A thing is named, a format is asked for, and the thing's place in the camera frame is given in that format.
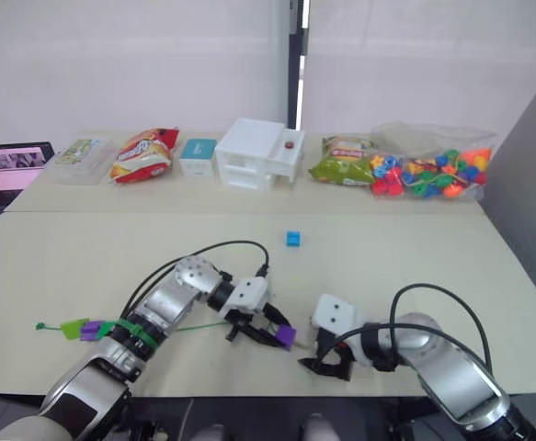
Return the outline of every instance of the chip bag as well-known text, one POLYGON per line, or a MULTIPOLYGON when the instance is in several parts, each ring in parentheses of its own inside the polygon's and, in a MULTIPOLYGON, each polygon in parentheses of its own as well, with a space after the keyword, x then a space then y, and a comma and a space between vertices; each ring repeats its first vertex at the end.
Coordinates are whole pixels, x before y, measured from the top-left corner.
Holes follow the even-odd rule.
POLYGON ((314 179, 343 186, 366 186, 374 182, 370 156, 372 141, 334 136, 323 139, 325 156, 309 170, 314 179))
POLYGON ((151 129, 130 138, 110 169, 116 182, 142 181, 161 175, 172 163, 177 129, 151 129))

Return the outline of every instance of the green bead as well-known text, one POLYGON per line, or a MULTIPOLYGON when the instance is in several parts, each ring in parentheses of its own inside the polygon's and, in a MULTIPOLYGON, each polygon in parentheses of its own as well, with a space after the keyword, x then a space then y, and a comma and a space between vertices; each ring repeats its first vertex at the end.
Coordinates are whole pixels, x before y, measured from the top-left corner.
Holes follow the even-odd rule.
POLYGON ((414 195, 423 196, 425 192, 427 191, 427 184, 425 184, 424 182, 419 182, 419 183, 412 185, 409 188, 413 192, 414 195))
POLYGON ((452 162, 455 158, 460 156, 460 152, 458 152, 455 149, 447 150, 445 152, 445 155, 450 159, 450 162, 452 162))
POLYGON ((428 170, 419 173, 416 177, 418 177, 421 181, 430 181, 435 177, 435 174, 433 172, 429 172, 428 170))
POLYGON ((435 185, 439 188, 445 188, 453 182, 453 178, 449 175, 441 175, 435 181, 435 185))

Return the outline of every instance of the laptop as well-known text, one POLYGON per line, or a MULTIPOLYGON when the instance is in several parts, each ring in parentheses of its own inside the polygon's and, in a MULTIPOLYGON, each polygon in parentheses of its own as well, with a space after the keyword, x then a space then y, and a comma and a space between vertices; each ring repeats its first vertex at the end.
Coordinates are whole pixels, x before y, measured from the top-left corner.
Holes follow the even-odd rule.
POLYGON ((53 157, 48 142, 0 145, 0 214, 53 157))

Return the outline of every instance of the beige table surface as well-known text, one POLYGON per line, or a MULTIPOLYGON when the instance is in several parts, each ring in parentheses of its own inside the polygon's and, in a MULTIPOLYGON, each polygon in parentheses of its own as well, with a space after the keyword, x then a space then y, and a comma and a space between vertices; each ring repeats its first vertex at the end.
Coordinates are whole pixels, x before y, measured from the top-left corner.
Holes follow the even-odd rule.
MULTIPOLYGON (((90 132, 89 136, 111 136, 122 145, 129 133, 90 132)), ((220 139, 221 133, 180 133, 179 156, 190 138, 220 139)), ((308 169, 321 158, 323 136, 307 134, 299 174, 291 185, 281 177, 269 193, 238 187, 223 187, 216 178, 185 178, 177 162, 174 169, 155 179, 119 185, 106 178, 99 185, 70 186, 53 182, 42 174, 6 209, 7 211, 79 211, 223 214, 399 214, 481 213, 471 200, 399 198, 375 200, 362 187, 342 187, 314 181, 308 169)))
MULTIPOLYGON (((170 182, 171 177, 168 201, 179 195, 170 182)), ((113 188, 103 191, 120 191, 113 188)), ((133 194, 136 200, 134 188, 127 187, 123 196, 133 194)), ((322 186, 325 192, 333 188, 322 186)), ((329 202, 336 204, 323 199, 323 204, 329 202)), ((308 320, 321 293, 337 295, 373 320, 383 320, 400 287, 435 282, 460 294, 477 311, 500 384, 510 393, 536 392, 536 288, 483 214, 364 216, 334 210, 318 216, 122 211, 2 215, 0 392, 45 393, 91 345, 67 341, 58 332, 35 331, 36 322, 114 319, 132 289, 164 261, 236 238, 258 240, 271 252, 273 302, 299 328, 301 340, 307 338, 308 320), (287 230, 302 232, 300 248, 285 246, 287 230)), ((261 253, 234 246, 208 257, 236 277, 247 277, 261 253)), ((440 294, 406 295, 399 312, 407 311, 432 315, 446 332, 481 350, 471 320, 440 294)), ((200 304, 183 325, 216 321, 216 314, 200 304)), ((308 351, 295 347, 288 353, 244 337, 229 344, 224 340, 227 331, 213 327, 172 336, 134 385, 136 395, 422 394, 407 368, 388 374, 355 367, 350 382, 320 378, 296 361, 308 351)))

